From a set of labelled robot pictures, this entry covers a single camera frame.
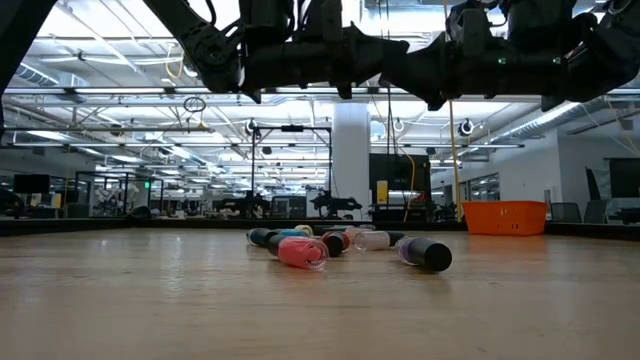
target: cylinder object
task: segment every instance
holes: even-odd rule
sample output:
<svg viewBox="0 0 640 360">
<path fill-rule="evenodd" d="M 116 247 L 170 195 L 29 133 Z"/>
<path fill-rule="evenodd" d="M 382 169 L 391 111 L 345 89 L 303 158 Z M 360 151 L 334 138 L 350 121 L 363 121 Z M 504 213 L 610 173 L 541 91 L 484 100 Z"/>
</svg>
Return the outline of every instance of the cylinder object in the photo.
<svg viewBox="0 0 640 360">
<path fill-rule="evenodd" d="M 400 231 L 387 231 L 387 234 L 389 234 L 389 246 L 396 246 L 398 240 L 404 237 L 404 233 Z"/>
<path fill-rule="evenodd" d="M 295 227 L 296 230 L 304 231 L 308 237 L 313 236 L 313 229 L 309 225 L 298 225 Z"/>
<path fill-rule="evenodd" d="M 269 238 L 277 234 L 276 231 L 269 229 L 251 229 L 247 232 L 247 241 L 251 245 L 265 247 Z"/>
<path fill-rule="evenodd" d="M 365 231 L 371 231 L 371 230 L 366 228 L 361 228 L 361 227 L 350 227 L 344 230 L 344 234 L 349 238 L 349 241 L 353 242 L 356 235 L 363 233 Z"/>
<path fill-rule="evenodd" d="M 398 256 L 407 265 L 416 265 L 430 271 L 447 270 L 451 265 L 451 250 L 426 237 L 405 237 L 398 244 Z"/>
<path fill-rule="evenodd" d="M 274 235 L 270 237 L 266 243 L 267 251 L 269 251 L 269 254 L 278 257 L 278 249 L 280 248 L 280 243 L 288 237 L 289 236 L 287 235 Z"/>
<path fill-rule="evenodd" d="M 329 249 L 329 256 L 338 257 L 340 254 L 351 246 L 349 237 L 341 232 L 328 232 L 320 238 Z"/>
<path fill-rule="evenodd" d="M 387 250 L 391 245 L 391 238 L 385 231 L 364 231 L 356 234 L 353 245 L 364 251 Z"/>
<path fill-rule="evenodd" d="M 301 236 L 280 240 L 276 253 L 283 264 L 309 270 L 322 269 L 329 258 L 329 249 L 324 243 Z"/>
<path fill-rule="evenodd" d="M 281 229 L 278 230 L 278 235 L 309 237 L 306 232 L 298 229 Z"/>
</svg>

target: white pillar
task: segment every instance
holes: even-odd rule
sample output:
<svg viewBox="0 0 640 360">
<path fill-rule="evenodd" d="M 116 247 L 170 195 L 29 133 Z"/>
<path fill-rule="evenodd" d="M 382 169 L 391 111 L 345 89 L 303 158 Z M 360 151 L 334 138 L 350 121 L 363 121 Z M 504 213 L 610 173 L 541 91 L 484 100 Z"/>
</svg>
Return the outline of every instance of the white pillar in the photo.
<svg viewBox="0 0 640 360">
<path fill-rule="evenodd" d="M 366 104 L 336 104 L 333 118 L 334 197 L 353 197 L 362 205 L 362 216 L 369 211 L 369 111 Z M 362 220 L 360 211 L 347 212 Z"/>
</svg>

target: chair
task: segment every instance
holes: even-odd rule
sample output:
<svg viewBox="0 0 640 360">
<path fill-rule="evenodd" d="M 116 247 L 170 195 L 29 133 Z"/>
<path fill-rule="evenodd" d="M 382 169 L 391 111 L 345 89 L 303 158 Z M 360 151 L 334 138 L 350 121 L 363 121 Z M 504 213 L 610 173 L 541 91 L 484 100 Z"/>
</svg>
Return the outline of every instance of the chair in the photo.
<svg viewBox="0 0 640 360">
<path fill-rule="evenodd" d="M 587 204 L 584 212 L 585 224 L 606 224 L 607 223 L 607 200 L 592 200 Z"/>
<path fill-rule="evenodd" d="M 581 224 L 580 207 L 576 203 L 552 203 L 551 221 Z"/>
</svg>

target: black robotic arm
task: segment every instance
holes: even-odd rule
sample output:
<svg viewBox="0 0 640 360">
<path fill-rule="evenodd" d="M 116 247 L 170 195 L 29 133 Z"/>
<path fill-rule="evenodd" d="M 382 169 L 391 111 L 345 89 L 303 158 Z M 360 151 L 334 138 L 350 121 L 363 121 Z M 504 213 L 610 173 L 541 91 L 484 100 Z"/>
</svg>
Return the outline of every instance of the black robotic arm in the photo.
<svg viewBox="0 0 640 360">
<path fill-rule="evenodd" d="M 340 0 L 300 1 L 297 9 L 293 0 L 239 0 L 240 19 L 221 30 L 212 5 L 207 22 L 187 0 L 144 2 L 180 42 L 207 88 L 243 92 L 258 103 L 261 89 L 324 81 L 350 99 L 352 84 L 380 73 L 385 59 L 408 49 L 353 24 L 343 28 Z"/>
<path fill-rule="evenodd" d="M 542 95 L 548 110 L 588 101 L 640 70 L 640 1 L 610 0 L 572 18 L 576 0 L 467 0 L 452 8 L 445 33 L 429 47 L 386 62 L 382 80 L 438 110 L 464 94 Z M 487 12 L 499 7 L 508 38 L 492 36 Z"/>
</svg>

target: yellow cable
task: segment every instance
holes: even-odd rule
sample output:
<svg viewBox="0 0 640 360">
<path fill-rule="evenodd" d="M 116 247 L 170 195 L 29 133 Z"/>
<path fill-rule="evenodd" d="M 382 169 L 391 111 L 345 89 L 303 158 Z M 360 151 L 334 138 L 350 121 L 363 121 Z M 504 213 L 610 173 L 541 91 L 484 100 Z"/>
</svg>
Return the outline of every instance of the yellow cable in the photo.
<svg viewBox="0 0 640 360">
<path fill-rule="evenodd" d="M 60 204 L 61 206 L 64 206 L 67 210 L 64 211 L 64 218 L 68 219 L 69 218 L 69 206 L 67 205 L 67 192 L 69 190 L 69 164 L 71 164 L 71 162 L 69 161 L 69 155 L 71 154 L 71 147 L 67 148 L 67 168 L 65 170 L 65 180 L 64 180 L 64 201 L 62 202 L 62 204 Z"/>
<path fill-rule="evenodd" d="M 449 101 L 449 132 L 451 133 L 451 153 L 453 154 L 453 175 L 456 189 L 456 210 L 458 213 L 458 222 L 461 219 L 460 208 L 460 183 L 458 182 L 458 153 L 456 152 L 456 138 L 453 135 L 453 102 Z"/>
<path fill-rule="evenodd" d="M 605 101 L 607 102 L 607 105 L 609 105 L 609 108 L 611 109 L 611 111 L 613 111 L 613 114 L 616 117 L 618 124 L 620 124 L 620 128 L 622 128 L 622 121 L 620 120 L 620 117 L 618 117 L 618 113 L 613 108 L 613 105 L 611 105 L 611 102 L 609 100 L 605 100 Z M 640 150 L 638 150 L 638 148 L 636 147 L 636 144 L 633 143 L 633 140 L 631 140 L 631 137 L 628 134 L 624 134 L 624 135 L 627 138 L 627 141 L 629 141 L 629 144 L 631 144 L 631 147 L 636 151 L 636 154 L 640 156 Z"/>
<path fill-rule="evenodd" d="M 169 58 L 171 57 L 171 47 L 169 48 L 169 51 L 167 51 L 167 61 L 164 63 L 164 69 L 167 71 L 167 74 L 174 78 L 177 79 L 180 77 L 180 75 L 182 75 L 182 67 L 184 65 L 184 51 L 182 52 L 182 57 L 180 58 L 180 68 L 178 69 L 178 75 L 174 74 L 173 72 L 171 72 L 171 69 L 169 68 Z"/>
<path fill-rule="evenodd" d="M 404 149 L 402 149 L 401 147 L 399 147 L 399 149 L 406 157 L 409 158 L 409 161 L 411 161 L 411 187 L 409 189 L 409 201 L 407 202 L 407 208 L 404 210 L 404 219 L 402 220 L 402 222 L 404 223 L 407 222 L 409 207 L 411 207 L 411 195 L 413 195 L 413 184 L 416 179 L 416 163 L 413 161 L 413 158 L 404 151 Z"/>
</svg>

